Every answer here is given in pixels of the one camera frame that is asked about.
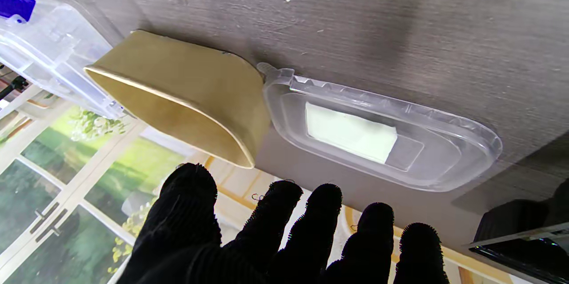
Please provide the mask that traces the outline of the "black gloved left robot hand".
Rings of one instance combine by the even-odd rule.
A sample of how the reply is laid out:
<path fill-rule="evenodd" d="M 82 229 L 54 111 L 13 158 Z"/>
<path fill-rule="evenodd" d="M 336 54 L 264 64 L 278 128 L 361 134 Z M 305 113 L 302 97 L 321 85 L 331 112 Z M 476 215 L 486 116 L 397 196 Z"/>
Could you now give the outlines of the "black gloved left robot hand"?
<path fill-rule="evenodd" d="M 303 191 L 270 184 L 233 241 L 221 244 L 218 190 L 201 164 L 185 163 L 163 183 L 132 249 L 120 284 L 386 284 L 394 248 L 394 212 L 364 209 L 341 258 L 328 264 L 343 203 L 337 185 L 319 185 L 281 249 Z"/>

